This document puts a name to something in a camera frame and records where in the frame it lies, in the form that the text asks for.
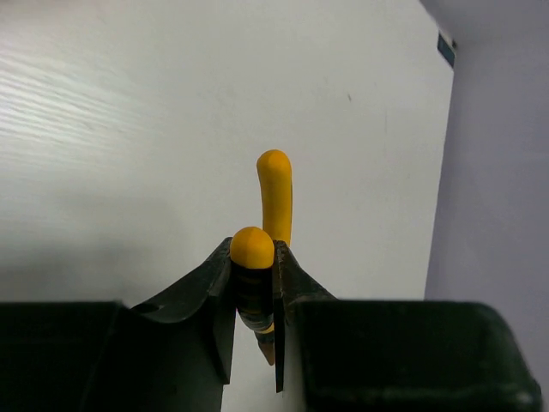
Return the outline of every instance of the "white wall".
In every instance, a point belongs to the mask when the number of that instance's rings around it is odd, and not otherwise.
[[[547,394],[549,2],[424,4],[459,46],[425,296],[499,310]]]
[[[158,292],[260,224],[269,148],[293,160],[306,270],[341,297],[422,297],[436,40],[408,0],[1,2],[0,299]],[[235,348],[225,410],[275,410],[241,324]]]

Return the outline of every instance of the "yellow eraser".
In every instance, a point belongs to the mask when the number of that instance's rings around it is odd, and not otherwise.
[[[286,153],[273,149],[263,153],[257,160],[257,171],[267,179],[280,177],[291,179],[292,163]]]
[[[245,227],[233,236],[231,260],[246,269],[267,269],[275,260],[275,245],[259,227]]]

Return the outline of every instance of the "gray wall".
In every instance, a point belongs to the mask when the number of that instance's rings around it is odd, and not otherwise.
[[[495,306],[548,393],[549,4],[424,3],[459,47],[425,297]]]

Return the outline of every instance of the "white backdrop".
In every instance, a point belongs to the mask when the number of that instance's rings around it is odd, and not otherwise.
[[[420,298],[452,72],[419,3],[0,3],[0,299],[160,291],[261,223],[293,161],[293,250],[333,294]],[[276,410],[238,324],[224,410]]]

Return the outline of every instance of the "pencil tip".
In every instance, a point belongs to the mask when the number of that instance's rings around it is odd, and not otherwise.
[[[258,342],[259,348],[270,366],[275,364],[275,344],[272,342]]]

